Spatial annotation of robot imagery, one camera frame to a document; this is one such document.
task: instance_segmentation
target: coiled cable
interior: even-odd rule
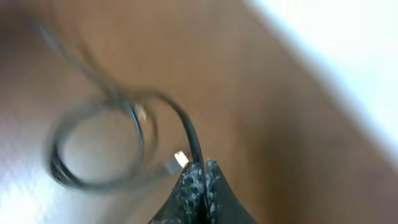
[[[92,101],[82,108],[78,108],[74,112],[66,115],[54,132],[54,137],[50,143],[50,157],[49,167],[52,177],[60,184],[80,190],[109,190],[116,189],[123,186],[130,186],[131,183],[139,184],[147,179],[159,177],[164,174],[164,170],[152,170],[145,175],[140,175],[139,168],[144,160],[144,137],[142,133],[141,124],[137,115],[136,107],[140,102],[154,98],[156,100],[163,101],[168,104],[179,116],[185,132],[187,134],[190,151],[192,154],[193,162],[198,163],[202,170],[205,170],[203,157],[200,149],[197,134],[193,124],[181,107],[176,104],[172,99],[160,93],[156,90],[134,90],[130,91],[129,96],[125,93],[121,93],[114,85],[110,82],[103,80],[103,77],[98,75],[94,68],[86,66],[82,61],[74,57],[70,51],[67,50],[64,45],[57,40],[50,32],[39,23],[40,33],[43,35],[47,43],[49,43],[55,50],[57,50],[68,62],[79,69],[87,78],[95,82],[108,97],[102,101]],[[62,160],[62,148],[65,144],[65,140],[68,134],[77,126],[77,124],[90,116],[97,114],[103,110],[122,110],[129,114],[133,119],[135,127],[137,129],[138,137],[138,153],[133,160],[129,173],[122,175],[113,180],[107,180],[103,182],[89,182],[85,181],[75,174],[73,174]]]

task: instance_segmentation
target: black cable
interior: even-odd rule
[[[139,184],[147,179],[163,175],[164,170],[153,170],[145,176],[139,175],[139,168],[144,160],[144,137],[137,115],[136,106],[139,102],[148,100],[149,98],[154,98],[167,103],[178,114],[187,134],[193,162],[200,165],[204,175],[205,165],[195,128],[186,112],[184,112],[176,102],[163,93],[148,89],[131,91],[131,96],[125,97],[123,93],[117,90],[117,88],[109,82],[104,81],[101,76],[93,71],[92,68],[87,67],[82,61],[76,59],[59,40],[54,38],[47,29],[44,29],[42,24],[39,24],[39,27],[40,32],[46,41],[55,48],[55,50],[59,51],[68,62],[82,71],[87,78],[94,81],[108,96],[108,99],[106,100],[90,102],[84,107],[78,108],[76,111],[66,115],[55,130],[50,147],[49,163],[50,173],[58,183],[81,190],[109,190],[123,186],[130,186],[131,183]],[[113,180],[88,182],[78,178],[68,169],[62,160],[62,148],[67,136],[80,121],[103,110],[122,110],[131,116],[137,129],[139,150],[135,160],[129,168],[128,174],[122,175]]]

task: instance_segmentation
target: white surface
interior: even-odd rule
[[[398,1],[250,3],[398,165]]]
[[[174,154],[175,159],[177,160],[178,164],[180,164],[181,167],[185,167],[189,160],[188,158],[185,156],[183,151],[178,151],[178,153]]]

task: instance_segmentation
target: speckled black material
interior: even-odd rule
[[[149,223],[256,223],[234,196],[217,162],[209,160],[206,166],[203,175],[198,164],[189,163],[169,199]]]

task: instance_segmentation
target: wooden surface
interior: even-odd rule
[[[396,174],[241,1],[28,6],[70,47],[76,49],[81,38],[117,82],[158,88],[179,102],[204,157],[219,161],[237,198],[260,223],[396,223]],[[21,201],[28,214],[23,223],[146,223],[174,179],[92,195],[71,192],[47,176],[42,149],[52,125],[101,93],[36,31],[26,30],[3,41],[0,56],[1,218],[17,220],[13,211]],[[174,122],[165,115],[163,154],[186,146]],[[91,134],[83,143],[92,142]],[[119,155],[109,166],[124,155],[101,153]]]

